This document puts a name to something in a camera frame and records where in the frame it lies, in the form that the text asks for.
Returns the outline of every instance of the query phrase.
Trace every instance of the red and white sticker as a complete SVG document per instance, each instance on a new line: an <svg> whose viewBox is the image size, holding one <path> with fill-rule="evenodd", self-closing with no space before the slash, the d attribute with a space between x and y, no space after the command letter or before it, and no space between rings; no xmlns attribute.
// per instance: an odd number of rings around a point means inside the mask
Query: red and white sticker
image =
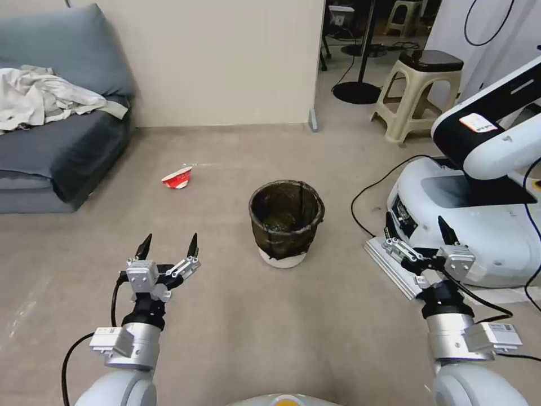
<svg viewBox="0 0 541 406"><path fill-rule="evenodd" d="M188 184L190 177L192 176L192 167L187 166L178 170L177 172L167 175L162 179L162 183L171 189L182 189Z"/></svg>
<svg viewBox="0 0 541 406"><path fill-rule="evenodd" d="M459 119L459 121L476 133L488 133L489 131L498 129L498 127L488 121L485 117L477 113L468 114Z"/></svg>

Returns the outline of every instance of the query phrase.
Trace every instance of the black trash bag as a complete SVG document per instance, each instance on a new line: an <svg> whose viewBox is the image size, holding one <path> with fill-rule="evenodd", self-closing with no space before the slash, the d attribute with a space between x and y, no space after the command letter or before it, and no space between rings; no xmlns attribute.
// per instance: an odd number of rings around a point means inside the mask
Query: black trash bag
<svg viewBox="0 0 541 406"><path fill-rule="evenodd" d="M310 185L277 180L254 192L249 211L258 247L271 258L284 259L308 251L325 206Z"/></svg>

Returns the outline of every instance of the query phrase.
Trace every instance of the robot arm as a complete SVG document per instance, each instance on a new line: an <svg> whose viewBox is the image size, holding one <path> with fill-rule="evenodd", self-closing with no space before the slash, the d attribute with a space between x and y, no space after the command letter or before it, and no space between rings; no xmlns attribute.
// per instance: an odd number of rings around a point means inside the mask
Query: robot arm
<svg viewBox="0 0 541 406"><path fill-rule="evenodd" d="M148 261L152 235L139 246L135 259L128 261L121 280L128 281L135 302L122 327L98 328L90 347L101 353L107 367L116 368L98 379L77 401L76 406L156 406L154 370L158 363L159 337L165 327L165 304L171 291L180 286L201 265L197 259L197 234L188 255L177 265Z"/></svg>
<svg viewBox="0 0 541 406"><path fill-rule="evenodd" d="M515 328L503 323L474 323L471 307L464 303L455 281L462 281L475 256L460 245L454 230L438 219L446 245L439 249L412 248L395 237L387 214L383 248L401 266L416 275L423 290L423 317L428 324L428 343L436 366L433 393L438 406L527 406L526 400L503 377L478 363L494 360L494 351L522 345ZM426 269L443 272L442 281L430 284ZM449 275L454 281L445 277Z"/></svg>
<svg viewBox="0 0 541 406"><path fill-rule="evenodd" d="M541 156L541 115L509 130L498 122L539 98L541 56L442 114L434 143L470 178L501 178Z"/></svg>

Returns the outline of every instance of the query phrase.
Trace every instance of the beige wall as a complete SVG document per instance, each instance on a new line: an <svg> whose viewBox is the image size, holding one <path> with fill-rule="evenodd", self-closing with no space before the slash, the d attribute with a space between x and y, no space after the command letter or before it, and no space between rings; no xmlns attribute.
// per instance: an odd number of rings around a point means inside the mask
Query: beige wall
<svg viewBox="0 0 541 406"><path fill-rule="evenodd" d="M324 0L96 2L134 73L140 126L307 121ZM62 8L64 2L0 0L0 14L33 6Z"/></svg>

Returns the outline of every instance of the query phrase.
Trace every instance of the white robot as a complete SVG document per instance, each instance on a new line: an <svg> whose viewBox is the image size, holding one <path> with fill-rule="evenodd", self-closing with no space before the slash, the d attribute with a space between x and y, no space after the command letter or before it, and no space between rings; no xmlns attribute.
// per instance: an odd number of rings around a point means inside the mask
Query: white robot
<svg viewBox="0 0 541 406"><path fill-rule="evenodd" d="M441 222L445 243L440 249L409 247L396 237L392 224L387 240L390 255L400 261L423 289L423 317L428 323L429 346L434 358L436 378L433 393L438 406L527 406L521 394L504 378L483 368L480 363L494 359L494 351L514 350L522 345L511 324L473 322L472 309L459 293L460 280L474 264L475 257L460 245L452 229ZM77 401L76 406L156 406L157 391L153 375L159 354L159 337L165 327L165 303L171 290L179 286L200 263L197 259L197 235L187 258L177 265L156 265L147 261L150 239L139 247L135 259L121 275L113 291L112 325L98 328L78 340L68 351L62 368L64 406L69 406L66 369L73 349L84 338L90 347L105 357L105 365L116 368L98 379ZM444 280L427 283L422 276L426 268L442 273ZM114 317L116 292L129 282L135 306L122 327ZM273 394L244 400L231 406L337 406L304 395Z"/></svg>
<svg viewBox="0 0 541 406"><path fill-rule="evenodd" d="M526 191L515 172L541 157L541 114L508 130L498 124L539 98L541 56L442 114L432 138L447 158L411 162L389 195L398 237L409 245L440 247L438 216L456 230L477 258L469 285L524 286L541 263L524 207L539 223L541 184L527 179Z"/></svg>

